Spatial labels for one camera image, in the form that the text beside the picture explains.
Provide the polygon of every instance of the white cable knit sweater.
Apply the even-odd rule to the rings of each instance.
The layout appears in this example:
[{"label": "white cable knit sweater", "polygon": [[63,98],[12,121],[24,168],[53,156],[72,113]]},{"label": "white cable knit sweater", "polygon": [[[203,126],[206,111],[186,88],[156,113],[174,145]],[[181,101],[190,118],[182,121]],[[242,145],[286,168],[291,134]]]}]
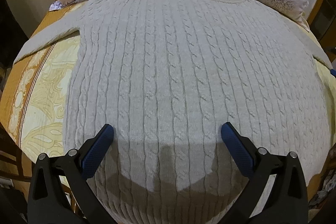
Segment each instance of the white cable knit sweater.
[{"label": "white cable knit sweater", "polygon": [[254,0],[90,0],[25,47],[80,31],[64,151],[115,128],[89,183],[118,221],[216,223],[246,184],[223,123],[271,153],[296,151],[306,181],[328,152],[314,50],[291,23]]}]

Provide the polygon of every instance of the blue clamp pad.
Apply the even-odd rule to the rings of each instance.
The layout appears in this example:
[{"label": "blue clamp pad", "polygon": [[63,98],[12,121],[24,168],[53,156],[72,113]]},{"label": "blue clamp pad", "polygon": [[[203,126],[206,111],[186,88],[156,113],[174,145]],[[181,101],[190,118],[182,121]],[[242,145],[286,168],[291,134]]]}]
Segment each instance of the blue clamp pad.
[{"label": "blue clamp pad", "polygon": [[330,73],[331,73],[332,76],[336,77],[336,70],[331,69],[331,70],[330,70]]},{"label": "blue clamp pad", "polygon": [[100,136],[81,161],[82,178],[85,180],[95,175],[101,161],[113,142],[114,130],[111,125],[104,125],[98,134],[100,134]]},{"label": "blue clamp pad", "polygon": [[240,140],[244,137],[228,122],[223,124],[221,136],[241,174],[250,179],[254,173],[254,161]]}]

